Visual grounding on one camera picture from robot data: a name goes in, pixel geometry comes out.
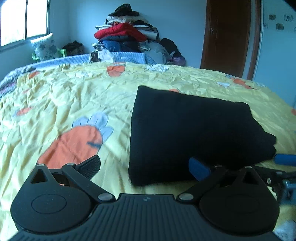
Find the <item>floral white pillow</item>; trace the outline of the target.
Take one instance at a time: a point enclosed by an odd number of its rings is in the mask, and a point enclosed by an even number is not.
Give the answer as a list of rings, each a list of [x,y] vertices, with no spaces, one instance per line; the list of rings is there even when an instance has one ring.
[[[55,44],[53,33],[31,40],[31,43],[38,61],[60,58],[60,52]]]

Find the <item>brown wooden door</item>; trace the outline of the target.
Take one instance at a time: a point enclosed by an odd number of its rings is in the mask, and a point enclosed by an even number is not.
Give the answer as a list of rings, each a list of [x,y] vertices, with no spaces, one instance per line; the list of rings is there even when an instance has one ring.
[[[252,80],[259,55],[261,1],[207,1],[201,68]]]

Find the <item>patterned patchwork bed sheet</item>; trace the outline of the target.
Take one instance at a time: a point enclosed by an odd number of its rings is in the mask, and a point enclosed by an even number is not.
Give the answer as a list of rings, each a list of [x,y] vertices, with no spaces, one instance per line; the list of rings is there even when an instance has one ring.
[[[36,68],[34,67],[21,67],[7,74],[3,78],[3,80],[1,80],[0,97],[3,98],[5,95],[13,92],[16,89],[16,82],[18,80],[18,77],[23,74],[30,73],[35,69]]]

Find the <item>green plastic chair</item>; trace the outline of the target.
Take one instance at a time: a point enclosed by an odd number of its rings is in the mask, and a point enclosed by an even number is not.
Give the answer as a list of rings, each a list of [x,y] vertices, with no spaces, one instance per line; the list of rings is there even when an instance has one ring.
[[[60,57],[64,58],[67,56],[67,52],[65,49],[57,49]],[[32,59],[36,62],[40,62],[40,58],[36,56],[35,52],[32,53]]]

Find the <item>white wardrobe with flower decals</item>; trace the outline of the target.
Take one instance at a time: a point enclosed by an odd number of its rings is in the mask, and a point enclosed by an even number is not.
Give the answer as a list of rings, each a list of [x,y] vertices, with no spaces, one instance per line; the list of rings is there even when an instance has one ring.
[[[285,1],[262,1],[259,56],[253,81],[295,107],[295,10]]]

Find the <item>red jacket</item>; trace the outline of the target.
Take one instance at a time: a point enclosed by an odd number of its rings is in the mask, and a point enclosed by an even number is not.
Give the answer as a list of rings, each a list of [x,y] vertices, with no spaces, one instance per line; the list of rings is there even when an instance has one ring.
[[[94,34],[95,39],[98,40],[108,36],[131,36],[138,42],[145,42],[147,40],[147,37],[144,34],[129,23],[119,23],[110,28],[98,30]]]

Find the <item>black pants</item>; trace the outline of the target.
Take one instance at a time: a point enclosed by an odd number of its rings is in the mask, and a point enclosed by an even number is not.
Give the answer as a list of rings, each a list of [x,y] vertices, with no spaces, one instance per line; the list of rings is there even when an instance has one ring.
[[[236,168],[273,158],[276,137],[243,102],[140,86],[131,118],[128,174],[135,186],[192,182],[189,160]]]

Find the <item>blue quilted blanket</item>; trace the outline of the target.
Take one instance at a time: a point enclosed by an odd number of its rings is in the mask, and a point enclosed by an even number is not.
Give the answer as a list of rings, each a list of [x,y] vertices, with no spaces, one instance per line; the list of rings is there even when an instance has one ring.
[[[137,53],[137,52],[113,52],[114,62],[131,62],[135,64],[147,64],[152,65],[156,64],[156,61],[152,59],[145,53]],[[42,61],[38,63],[34,63],[31,66],[34,68],[44,68],[50,66],[57,66],[62,64],[83,64],[89,62],[90,54],[83,55],[75,55],[68,56],[64,58],[51,59],[47,61]]]

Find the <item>pile of folded clothes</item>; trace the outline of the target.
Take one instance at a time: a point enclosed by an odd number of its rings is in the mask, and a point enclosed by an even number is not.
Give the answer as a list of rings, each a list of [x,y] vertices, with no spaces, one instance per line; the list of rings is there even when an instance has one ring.
[[[110,13],[105,24],[95,27],[98,52],[144,53],[158,64],[185,66],[186,60],[177,45],[168,38],[160,38],[158,29],[133,11],[130,4],[122,4]]]

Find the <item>window with grey frame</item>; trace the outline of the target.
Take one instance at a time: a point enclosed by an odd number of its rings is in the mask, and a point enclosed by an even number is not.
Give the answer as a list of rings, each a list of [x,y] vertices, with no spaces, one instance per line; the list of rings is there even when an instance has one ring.
[[[49,33],[50,1],[1,1],[1,51]]]

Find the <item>yellow carrot-print bedspread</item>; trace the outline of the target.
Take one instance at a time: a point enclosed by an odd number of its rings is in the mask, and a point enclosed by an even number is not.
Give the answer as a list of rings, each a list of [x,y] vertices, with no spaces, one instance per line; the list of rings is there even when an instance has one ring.
[[[168,66],[151,71],[133,63],[61,65],[21,75],[16,89],[1,99],[1,240],[16,234],[10,208],[38,159],[73,125],[91,130],[89,119],[107,120],[113,133],[98,150],[102,161],[93,182],[118,195],[178,194],[188,183],[135,187],[128,178],[132,109],[140,85],[182,94],[245,102],[276,150],[295,153],[295,116],[269,88],[244,85],[221,72]]]

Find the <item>black bag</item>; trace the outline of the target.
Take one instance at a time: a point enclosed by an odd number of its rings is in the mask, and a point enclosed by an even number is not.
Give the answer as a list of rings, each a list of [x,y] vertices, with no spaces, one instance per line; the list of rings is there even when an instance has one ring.
[[[85,53],[83,44],[77,41],[66,44],[62,49],[66,50],[67,56],[82,55]]]

